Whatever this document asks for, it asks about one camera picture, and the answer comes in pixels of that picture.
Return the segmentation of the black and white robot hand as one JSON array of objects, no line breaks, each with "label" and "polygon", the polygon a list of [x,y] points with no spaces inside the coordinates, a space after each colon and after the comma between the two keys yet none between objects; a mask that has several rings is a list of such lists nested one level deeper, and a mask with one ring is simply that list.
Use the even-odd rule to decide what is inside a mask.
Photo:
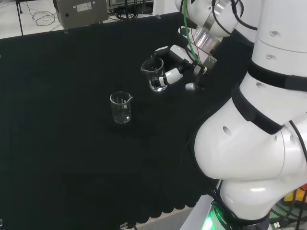
[{"label": "black and white robot hand", "polygon": [[179,82],[184,76],[184,71],[191,70],[195,78],[194,83],[186,85],[190,91],[196,90],[205,81],[206,76],[215,66],[217,59],[201,51],[200,57],[195,59],[189,49],[184,49],[177,45],[165,46],[155,50],[149,62],[162,62],[163,64],[172,63],[169,70],[161,76],[151,81],[151,85],[156,88],[166,89],[168,85]]}]

